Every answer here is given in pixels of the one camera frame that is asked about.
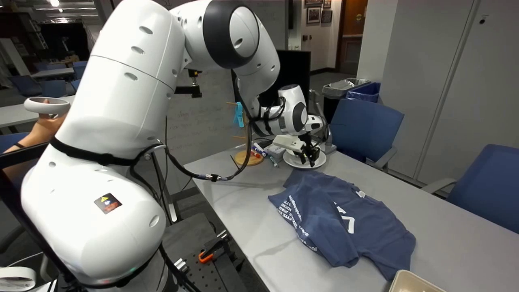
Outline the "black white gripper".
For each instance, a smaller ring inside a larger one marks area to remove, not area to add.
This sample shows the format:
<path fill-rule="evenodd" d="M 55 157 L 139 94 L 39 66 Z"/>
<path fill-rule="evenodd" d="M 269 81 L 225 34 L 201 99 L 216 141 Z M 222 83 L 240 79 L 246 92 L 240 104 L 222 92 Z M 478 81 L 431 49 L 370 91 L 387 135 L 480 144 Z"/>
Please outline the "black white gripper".
<path fill-rule="evenodd" d="M 310 114 L 300 139 L 310 151 L 318 151 L 319 144 L 326 139 L 326 120 L 319 115 Z M 306 154 L 303 151 L 298 152 L 298 157 L 301 162 L 306 162 Z M 318 156 L 314 152 L 308 154 L 311 167 L 314 165 L 316 157 Z"/>

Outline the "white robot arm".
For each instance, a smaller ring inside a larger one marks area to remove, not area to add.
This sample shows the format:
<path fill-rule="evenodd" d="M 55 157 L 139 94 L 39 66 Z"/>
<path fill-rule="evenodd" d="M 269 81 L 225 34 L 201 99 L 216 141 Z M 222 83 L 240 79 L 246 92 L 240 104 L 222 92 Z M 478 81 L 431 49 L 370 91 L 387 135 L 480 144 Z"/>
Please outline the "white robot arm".
<path fill-rule="evenodd" d="M 246 0 L 191 0 L 172 10 L 123 0 L 99 32 L 66 118 L 21 183 L 24 214 L 81 289 L 164 285 L 167 216 L 126 174 L 160 144 L 178 73 L 214 68 L 232 73 L 258 135 L 293 135 L 292 151 L 316 159 L 306 136 L 323 120 L 306 110 L 298 86 L 280 88 L 274 107 L 258 102 L 280 63 Z"/>

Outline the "person hand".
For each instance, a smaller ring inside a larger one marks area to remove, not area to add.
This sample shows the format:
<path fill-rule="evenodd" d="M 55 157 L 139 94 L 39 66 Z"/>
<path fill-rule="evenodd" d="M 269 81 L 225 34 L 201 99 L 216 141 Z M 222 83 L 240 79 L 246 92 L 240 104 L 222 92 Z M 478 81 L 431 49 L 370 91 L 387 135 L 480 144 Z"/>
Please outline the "person hand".
<path fill-rule="evenodd" d="M 48 143 L 55 136 L 65 118 L 65 114 L 40 115 L 32 125 L 31 131 L 21 139 L 21 144 L 34 146 Z"/>

